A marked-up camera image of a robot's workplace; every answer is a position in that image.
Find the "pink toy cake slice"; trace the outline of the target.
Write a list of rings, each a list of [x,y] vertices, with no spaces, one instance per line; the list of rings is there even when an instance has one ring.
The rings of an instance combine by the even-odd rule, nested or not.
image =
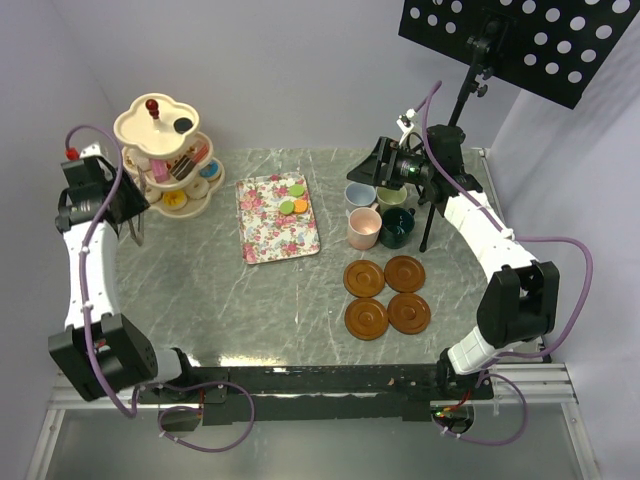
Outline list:
[[[208,155],[209,145],[207,142],[199,141],[191,149],[191,159],[194,163],[199,163]]]

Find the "green toy macaron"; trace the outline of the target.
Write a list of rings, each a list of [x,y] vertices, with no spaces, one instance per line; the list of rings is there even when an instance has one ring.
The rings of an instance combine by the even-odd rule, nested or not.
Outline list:
[[[295,203],[291,200],[283,201],[279,205],[279,212],[282,215],[291,215],[294,213],[294,211],[295,211]]]
[[[288,193],[292,197],[300,198],[305,193],[305,187],[302,184],[293,184],[289,187]]]

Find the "blue frosted toy donut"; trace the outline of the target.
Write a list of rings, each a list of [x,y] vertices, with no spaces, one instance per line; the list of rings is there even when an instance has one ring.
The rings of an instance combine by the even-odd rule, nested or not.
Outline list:
[[[221,164],[216,160],[211,160],[205,167],[199,171],[199,175],[208,182],[214,182],[222,174]]]

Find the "chocolate layer toy cake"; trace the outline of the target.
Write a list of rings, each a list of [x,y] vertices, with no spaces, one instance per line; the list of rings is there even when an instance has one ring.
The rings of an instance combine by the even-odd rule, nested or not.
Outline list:
[[[191,157],[183,155],[169,169],[169,173],[175,180],[181,181],[193,171],[195,166],[196,163]]]

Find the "pink toy popsicle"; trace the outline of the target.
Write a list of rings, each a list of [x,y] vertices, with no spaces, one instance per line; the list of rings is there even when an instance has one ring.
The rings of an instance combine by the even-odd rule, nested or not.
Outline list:
[[[149,163],[156,183],[164,183],[169,180],[169,169],[164,160],[150,159]]]

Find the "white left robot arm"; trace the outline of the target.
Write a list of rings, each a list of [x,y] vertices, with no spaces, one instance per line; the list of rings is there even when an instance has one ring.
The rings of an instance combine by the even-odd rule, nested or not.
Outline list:
[[[161,384],[176,402],[193,397],[197,377],[184,352],[160,350],[122,313],[117,293],[119,228],[142,214],[146,200],[99,143],[70,150],[68,183],[55,226],[64,240],[70,298],[62,332],[48,339],[51,358],[86,401],[137,386]]]

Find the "pink sprinkled toy donut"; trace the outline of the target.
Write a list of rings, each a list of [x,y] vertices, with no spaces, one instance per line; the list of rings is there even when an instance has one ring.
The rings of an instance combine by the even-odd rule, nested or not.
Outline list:
[[[210,184],[207,180],[197,178],[185,188],[185,192],[190,199],[199,200],[207,195],[209,188]]]

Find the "white toy donut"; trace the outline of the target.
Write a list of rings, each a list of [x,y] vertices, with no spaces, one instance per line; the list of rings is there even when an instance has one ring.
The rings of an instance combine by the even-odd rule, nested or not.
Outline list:
[[[150,204],[156,203],[162,198],[162,192],[152,187],[146,187],[144,195]]]

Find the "black toy cookie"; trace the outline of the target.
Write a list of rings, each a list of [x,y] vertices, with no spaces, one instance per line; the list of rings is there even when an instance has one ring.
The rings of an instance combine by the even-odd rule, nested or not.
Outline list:
[[[173,128],[178,134],[185,134],[193,128],[193,121],[188,117],[177,118],[173,123]]]

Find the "metal serving tongs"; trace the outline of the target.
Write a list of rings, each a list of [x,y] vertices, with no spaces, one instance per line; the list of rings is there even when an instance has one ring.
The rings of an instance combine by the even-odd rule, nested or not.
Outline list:
[[[149,208],[149,202],[146,199],[146,176],[144,171],[137,167],[138,176],[133,181],[136,187],[135,204],[137,210],[137,225],[134,225],[132,220],[129,220],[129,232],[133,241],[141,247],[144,244],[144,212]]]

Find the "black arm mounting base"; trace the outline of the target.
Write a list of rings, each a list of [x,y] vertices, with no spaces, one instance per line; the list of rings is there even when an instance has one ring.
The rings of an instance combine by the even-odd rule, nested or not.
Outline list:
[[[188,385],[195,390],[151,387],[143,405],[201,407],[205,426],[250,418],[248,391],[257,421],[400,418],[428,422],[437,404],[494,397],[491,382],[476,374],[457,376],[439,364],[334,366],[194,367]]]

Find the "orange toy macaron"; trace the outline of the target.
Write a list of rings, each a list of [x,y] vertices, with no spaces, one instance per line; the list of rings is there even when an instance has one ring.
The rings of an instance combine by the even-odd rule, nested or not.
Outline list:
[[[304,199],[297,199],[294,201],[294,213],[303,214],[308,210],[308,202]]]

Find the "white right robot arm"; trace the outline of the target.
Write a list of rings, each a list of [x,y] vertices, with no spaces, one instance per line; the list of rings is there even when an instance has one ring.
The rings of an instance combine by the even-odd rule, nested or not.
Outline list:
[[[452,399],[498,354],[553,330],[560,280],[552,262],[538,261],[496,217],[483,187],[465,170],[464,138],[460,127],[447,125],[429,127],[415,148],[380,137],[347,174],[375,187],[419,187],[421,200],[459,232],[487,277],[475,327],[446,350],[448,366],[436,375],[439,392]]]

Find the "yellow toy tart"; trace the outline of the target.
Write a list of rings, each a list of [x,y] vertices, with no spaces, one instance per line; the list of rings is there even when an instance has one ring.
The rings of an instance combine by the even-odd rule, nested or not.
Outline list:
[[[182,209],[188,201],[188,197],[183,190],[175,190],[164,192],[162,202],[164,207],[169,211],[177,211]]]

